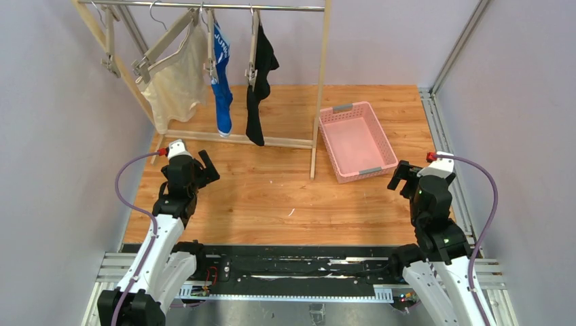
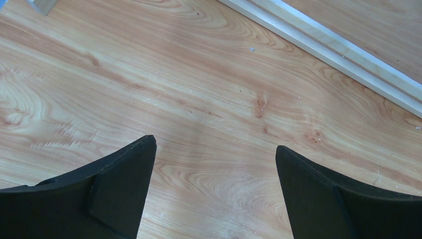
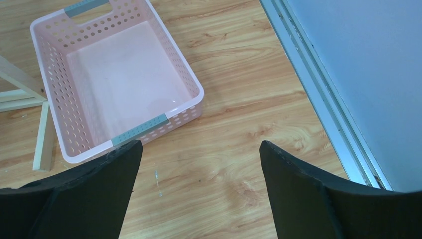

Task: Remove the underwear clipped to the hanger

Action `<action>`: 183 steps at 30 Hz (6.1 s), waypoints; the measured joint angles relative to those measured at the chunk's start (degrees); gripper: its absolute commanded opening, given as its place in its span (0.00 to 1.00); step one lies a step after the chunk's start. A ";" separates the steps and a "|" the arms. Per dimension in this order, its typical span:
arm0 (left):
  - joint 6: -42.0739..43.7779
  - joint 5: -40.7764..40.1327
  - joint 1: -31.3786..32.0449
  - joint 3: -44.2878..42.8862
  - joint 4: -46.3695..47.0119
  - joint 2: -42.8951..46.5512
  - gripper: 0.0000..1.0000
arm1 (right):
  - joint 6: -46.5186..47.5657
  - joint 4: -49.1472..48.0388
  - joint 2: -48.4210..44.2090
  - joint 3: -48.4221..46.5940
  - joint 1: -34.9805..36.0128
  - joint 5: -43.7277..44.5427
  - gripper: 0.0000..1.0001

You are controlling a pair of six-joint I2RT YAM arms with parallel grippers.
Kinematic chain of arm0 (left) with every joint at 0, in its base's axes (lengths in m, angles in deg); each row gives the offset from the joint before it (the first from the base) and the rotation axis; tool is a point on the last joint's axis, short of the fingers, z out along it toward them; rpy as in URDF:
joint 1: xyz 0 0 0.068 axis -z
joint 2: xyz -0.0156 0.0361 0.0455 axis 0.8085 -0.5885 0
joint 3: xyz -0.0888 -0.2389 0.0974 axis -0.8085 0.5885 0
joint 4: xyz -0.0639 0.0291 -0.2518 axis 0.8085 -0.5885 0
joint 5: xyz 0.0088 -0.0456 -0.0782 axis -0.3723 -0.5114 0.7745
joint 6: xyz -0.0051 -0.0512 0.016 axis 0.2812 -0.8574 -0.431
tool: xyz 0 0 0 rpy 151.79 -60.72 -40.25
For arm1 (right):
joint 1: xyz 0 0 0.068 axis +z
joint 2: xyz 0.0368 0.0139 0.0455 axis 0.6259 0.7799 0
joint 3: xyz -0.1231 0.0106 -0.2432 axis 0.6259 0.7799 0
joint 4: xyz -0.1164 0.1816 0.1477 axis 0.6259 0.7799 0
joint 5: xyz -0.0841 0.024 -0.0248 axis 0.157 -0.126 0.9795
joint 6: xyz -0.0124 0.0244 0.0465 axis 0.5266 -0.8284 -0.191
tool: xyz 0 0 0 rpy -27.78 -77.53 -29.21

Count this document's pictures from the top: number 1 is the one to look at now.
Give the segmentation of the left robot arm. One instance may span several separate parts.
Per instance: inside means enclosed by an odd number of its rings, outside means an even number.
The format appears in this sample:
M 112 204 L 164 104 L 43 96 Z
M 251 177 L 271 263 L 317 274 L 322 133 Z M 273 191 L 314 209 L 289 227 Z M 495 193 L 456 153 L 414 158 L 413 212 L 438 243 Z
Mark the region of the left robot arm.
M 177 293 L 204 259 L 201 243 L 179 238 L 196 210 L 199 189 L 220 175 L 205 150 L 195 158 L 170 146 L 155 155 L 168 158 L 161 169 L 166 180 L 152 210 L 144 211 L 150 226 L 137 256 L 116 287 L 98 297 L 101 325 L 165 325 Z

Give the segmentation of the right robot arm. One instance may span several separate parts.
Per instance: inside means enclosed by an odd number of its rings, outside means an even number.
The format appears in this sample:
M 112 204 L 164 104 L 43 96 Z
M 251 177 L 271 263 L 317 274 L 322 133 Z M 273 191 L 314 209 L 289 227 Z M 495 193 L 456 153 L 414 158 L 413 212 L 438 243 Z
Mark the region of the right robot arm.
M 393 250 L 390 273 L 415 291 L 436 325 L 496 325 L 475 271 L 478 248 L 450 218 L 455 157 L 433 153 L 421 168 L 400 161 L 388 184 L 410 203 L 417 242 Z

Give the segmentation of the beige clip hanger cream underwear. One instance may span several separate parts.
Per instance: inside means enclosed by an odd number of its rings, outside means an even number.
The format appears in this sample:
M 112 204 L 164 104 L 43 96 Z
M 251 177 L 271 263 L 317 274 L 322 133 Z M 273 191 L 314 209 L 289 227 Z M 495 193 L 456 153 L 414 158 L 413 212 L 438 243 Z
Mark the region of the beige clip hanger cream underwear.
M 159 56 L 177 38 L 177 36 L 197 19 L 198 11 L 194 9 L 188 9 L 178 19 L 176 19 L 176 21 L 166 29 L 165 33 L 159 38 L 159 40 L 157 40 L 157 42 L 144 53 L 142 59 L 135 60 L 132 63 L 134 74 L 140 77 L 145 83 L 149 82 L 151 79 L 149 73 L 150 66 L 157 61 Z

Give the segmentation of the beige clip hanger blue underwear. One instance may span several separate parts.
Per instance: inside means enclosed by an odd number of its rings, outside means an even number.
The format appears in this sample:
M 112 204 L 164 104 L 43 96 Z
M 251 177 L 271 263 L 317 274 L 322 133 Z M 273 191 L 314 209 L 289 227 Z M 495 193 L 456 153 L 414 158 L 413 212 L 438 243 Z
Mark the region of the beige clip hanger blue underwear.
M 204 66 L 204 69 L 208 72 L 209 78 L 212 84 L 216 84 L 218 82 L 218 74 L 216 70 L 216 57 L 215 57 L 215 21 L 213 10 L 209 9 L 204 2 L 200 4 L 200 17 L 202 18 L 203 23 L 205 24 L 206 31 L 207 31 L 207 62 Z

